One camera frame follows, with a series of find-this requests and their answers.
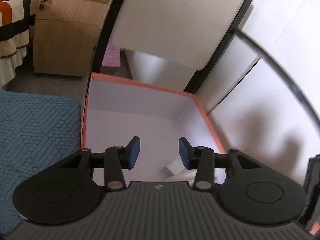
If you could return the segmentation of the black floor lamp pole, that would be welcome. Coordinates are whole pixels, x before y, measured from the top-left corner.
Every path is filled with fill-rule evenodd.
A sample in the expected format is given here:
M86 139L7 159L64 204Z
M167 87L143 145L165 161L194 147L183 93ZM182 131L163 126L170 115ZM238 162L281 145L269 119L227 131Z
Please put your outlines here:
M91 72L88 76L88 82L87 82L87 89L86 89L86 96L88 96L89 91L89 85L91 83L91 75L92 73L99 73L101 70L103 58L105 55L105 51L107 48L107 44L109 42L109 39L112 34L112 30L114 28L116 19L118 17L118 14L120 12L121 6L123 4L124 0L112 0L110 3L110 8L108 10L108 13L105 18L105 22L103 25L103 28L100 33L99 41L95 50L95 55L93 58L92 68Z

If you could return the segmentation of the blue textured sofa cover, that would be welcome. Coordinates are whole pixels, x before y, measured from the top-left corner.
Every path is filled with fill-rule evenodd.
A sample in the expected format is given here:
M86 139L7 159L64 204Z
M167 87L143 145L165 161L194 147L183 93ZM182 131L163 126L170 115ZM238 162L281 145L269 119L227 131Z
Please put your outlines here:
M78 101L1 90L1 235L20 223L16 187L79 150L80 132Z

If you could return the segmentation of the pink paper box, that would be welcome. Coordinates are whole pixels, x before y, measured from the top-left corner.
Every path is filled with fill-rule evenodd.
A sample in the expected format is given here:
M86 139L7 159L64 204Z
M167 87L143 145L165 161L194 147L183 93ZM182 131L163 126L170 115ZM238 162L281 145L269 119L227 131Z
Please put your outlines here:
M111 40L108 41L103 62L101 64L101 73L114 73L120 68L120 48L115 46Z

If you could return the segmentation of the black keys in cabinet lock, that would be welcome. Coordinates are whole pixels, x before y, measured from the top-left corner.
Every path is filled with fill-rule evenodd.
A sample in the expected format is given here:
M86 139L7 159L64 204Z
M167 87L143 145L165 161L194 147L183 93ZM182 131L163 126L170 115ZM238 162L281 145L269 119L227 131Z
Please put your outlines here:
M44 8L44 4L47 2L48 0L41 0L39 9L42 10Z

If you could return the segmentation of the beige cardboard sheet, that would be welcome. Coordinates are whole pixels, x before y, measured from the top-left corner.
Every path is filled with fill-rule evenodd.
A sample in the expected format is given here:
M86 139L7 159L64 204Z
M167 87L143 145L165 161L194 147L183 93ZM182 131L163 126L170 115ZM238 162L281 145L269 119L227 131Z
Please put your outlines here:
M124 0L111 40L129 49L203 69L244 0Z

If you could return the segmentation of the wooden drawer cabinet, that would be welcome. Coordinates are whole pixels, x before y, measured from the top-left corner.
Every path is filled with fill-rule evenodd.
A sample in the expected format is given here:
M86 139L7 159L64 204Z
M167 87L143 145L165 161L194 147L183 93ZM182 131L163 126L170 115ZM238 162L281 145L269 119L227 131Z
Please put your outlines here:
M34 72L83 77L92 60L111 0L48 0L36 11Z

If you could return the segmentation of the striped orange black white cloth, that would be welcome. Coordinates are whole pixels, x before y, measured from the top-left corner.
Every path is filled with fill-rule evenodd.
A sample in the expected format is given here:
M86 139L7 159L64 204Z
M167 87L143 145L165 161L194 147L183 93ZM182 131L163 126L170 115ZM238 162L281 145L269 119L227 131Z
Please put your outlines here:
M1 88L16 76L33 36L40 0L1 0Z

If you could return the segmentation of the white rectangular charger box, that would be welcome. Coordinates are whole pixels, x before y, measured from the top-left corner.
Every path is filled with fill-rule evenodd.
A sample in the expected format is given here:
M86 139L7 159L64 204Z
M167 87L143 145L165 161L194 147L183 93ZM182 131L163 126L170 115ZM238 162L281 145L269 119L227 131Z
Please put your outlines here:
M168 162L162 170L168 177L172 177L184 171L185 167L180 156L177 156Z

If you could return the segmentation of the orange cardboard storage box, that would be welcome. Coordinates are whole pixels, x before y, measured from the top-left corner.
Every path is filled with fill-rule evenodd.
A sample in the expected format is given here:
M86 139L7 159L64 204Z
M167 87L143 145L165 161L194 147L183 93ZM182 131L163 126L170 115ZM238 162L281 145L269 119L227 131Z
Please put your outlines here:
M192 146L225 152L195 95L93 73L84 101L81 147L100 153L125 146L133 137L140 138L140 153L134 168L124 170L127 183L166 180L167 164L181 164L181 137Z

